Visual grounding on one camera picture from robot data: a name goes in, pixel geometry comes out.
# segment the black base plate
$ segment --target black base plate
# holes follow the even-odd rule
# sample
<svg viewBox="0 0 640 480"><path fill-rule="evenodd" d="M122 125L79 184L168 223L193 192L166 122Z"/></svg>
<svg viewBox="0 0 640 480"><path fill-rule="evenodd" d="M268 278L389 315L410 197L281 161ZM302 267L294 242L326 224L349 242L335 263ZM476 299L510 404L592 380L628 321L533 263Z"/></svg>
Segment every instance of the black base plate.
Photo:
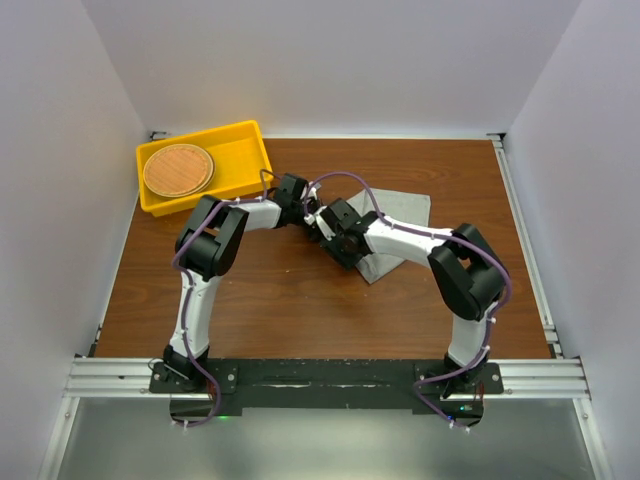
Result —
<svg viewBox="0 0 640 480"><path fill-rule="evenodd" d="M442 360L316 360L316 359L217 359L207 370L220 383L219 415L242 415L244 408L408 409L414 414L433 413L413 391L413 383L444 373ZM183 393L175 376L151 379L151 393ZM468 384L454 393L504 391L500 369L486 363ZM426 385L421 392L454 418L479 418L482 402L442 401L447 382ZM173 400L172 414L202 416L211 408L206 400Z"/></svg>

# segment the white backdrop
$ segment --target white backdrop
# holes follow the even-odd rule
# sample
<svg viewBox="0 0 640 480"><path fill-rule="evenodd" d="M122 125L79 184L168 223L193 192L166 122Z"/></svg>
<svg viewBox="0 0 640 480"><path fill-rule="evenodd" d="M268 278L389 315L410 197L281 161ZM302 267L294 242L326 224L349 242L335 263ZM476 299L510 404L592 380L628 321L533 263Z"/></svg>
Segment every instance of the white backdrop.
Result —
<svg viewBox="0 0 640 480"><path fill-rule="evenodd" d="M144 129L77 0L0 2L0 478L36 478L137 194Z"/></svg>
<svg viewBox="0 0 640 480"><path fill-rule="evenodd" d="M540 272L617 478L638 478L640 4L584 0L507 135Z"/></svg>
<svg viewBox="0 0 640 480"><path fill-rule="evenodd" d="M478 136L522 108L579 0L83 0L149 129Z"/></svg>

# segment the plastic tray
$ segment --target plastic tray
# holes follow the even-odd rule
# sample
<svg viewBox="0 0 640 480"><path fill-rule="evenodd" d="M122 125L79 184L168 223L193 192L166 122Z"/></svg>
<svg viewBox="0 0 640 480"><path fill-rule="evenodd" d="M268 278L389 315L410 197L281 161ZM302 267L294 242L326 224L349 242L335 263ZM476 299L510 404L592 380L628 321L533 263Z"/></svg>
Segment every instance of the plastic tray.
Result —
<svg viewBox="0 0 640 480"><path fill-rule="evenodd" d="M215 172L209 185L197 193L182 198L162 197L147 188L142 172L151 155L161 148L177 143L204 148L215 162ZM228 199L262 192L260 169L271 170L260 128L254 120L144 143L136 149L136 160L140 206L154 217L193 208L203 195ZM271 186L272 177L265 175L265 179L268 186Z"/></svg>

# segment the gray cloth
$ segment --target gray cloth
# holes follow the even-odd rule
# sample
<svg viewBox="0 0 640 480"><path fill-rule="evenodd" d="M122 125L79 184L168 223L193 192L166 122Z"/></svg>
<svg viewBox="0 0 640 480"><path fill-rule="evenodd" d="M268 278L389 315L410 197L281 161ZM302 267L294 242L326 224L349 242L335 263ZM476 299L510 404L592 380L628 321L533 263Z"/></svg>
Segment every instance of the gray cloth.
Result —
<svg viewBox="0 0 640 480"><path fill-rule="evenodd" d="M429 195L394 192L378 188L371 190L378 201L380 210L385 215L401 222L424 225L425 227L429 225L429 211L431 210ZM373 210L371 199L364 190L347 201L361 215ZM402 258L376 253L360 260L356 268L371 284L398 267L402 262L404 262Z"/></svg>

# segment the wooden table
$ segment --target wooden table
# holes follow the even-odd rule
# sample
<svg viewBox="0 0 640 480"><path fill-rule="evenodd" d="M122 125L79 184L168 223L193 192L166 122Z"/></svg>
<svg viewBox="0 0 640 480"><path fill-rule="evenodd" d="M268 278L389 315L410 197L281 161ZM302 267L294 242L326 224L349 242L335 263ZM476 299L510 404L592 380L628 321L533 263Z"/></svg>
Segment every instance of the wooden table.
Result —
<svg viewBox="0 0 640 480"><path fill-rule="evenodd" d="M274 171L308 179L332 170L373 187L431 196L430 225L475 224L509 269L514 298L501 312L493 358L548 358L513 217L490 141L265 140ZM321 196L349 198L348 178ZM154 218L138 207L113 288L99 357L157 357L173 332L180 275L169 266L190 212ZM218 290L210 356L441 358L451 313L430 270L405 262L369 286L293 226L245 235Z"/></svg>

